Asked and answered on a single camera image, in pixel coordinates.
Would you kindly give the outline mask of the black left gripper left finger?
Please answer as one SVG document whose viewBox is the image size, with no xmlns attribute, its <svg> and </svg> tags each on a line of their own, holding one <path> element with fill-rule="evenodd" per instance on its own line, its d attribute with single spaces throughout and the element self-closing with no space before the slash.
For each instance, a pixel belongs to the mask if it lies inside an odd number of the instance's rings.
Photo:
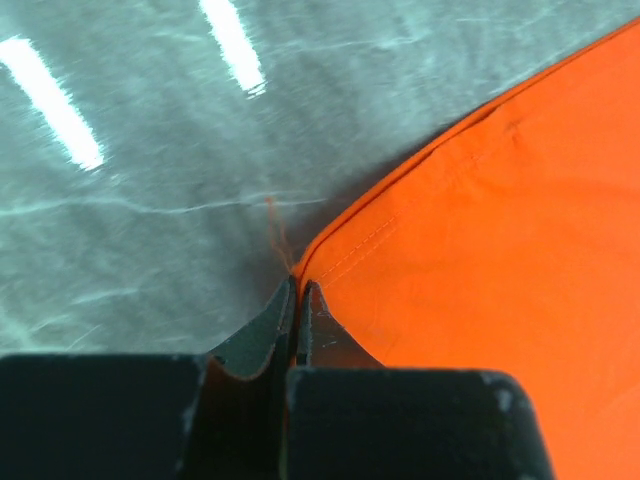
<svg viewBox="0 0 640 480">
<path fill-rule="evenodd" d="M 5 479 L 276 475 L 296 283 L 204 353 L 1 359 Z"/>
</svg>

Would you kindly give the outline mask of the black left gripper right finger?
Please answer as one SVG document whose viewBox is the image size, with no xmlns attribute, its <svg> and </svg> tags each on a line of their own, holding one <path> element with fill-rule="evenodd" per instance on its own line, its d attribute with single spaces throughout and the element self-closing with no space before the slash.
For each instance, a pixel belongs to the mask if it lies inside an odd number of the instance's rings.
<svg viewBox="0 0 640 480">
<path fill-rule="evenodd" d="M 319 284 L 301 304 L 286 379 L 289 479 L 550 479 L 534 407 L 500 371 L 390 368 L 334 318 Z"/>
</svg>

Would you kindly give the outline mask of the orange t shirt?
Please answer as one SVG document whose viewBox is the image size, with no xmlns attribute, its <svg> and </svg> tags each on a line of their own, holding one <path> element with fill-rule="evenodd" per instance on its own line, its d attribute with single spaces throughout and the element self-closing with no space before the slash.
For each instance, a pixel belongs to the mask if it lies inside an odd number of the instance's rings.
<svg viewBox="0 0 640 480">
<path fill-rule="evenodd" d="M 638 23 L 435 139 L 294 275 L 385 365 L 513 375 L 557 478 L 637 478 Z"/>
</svg>

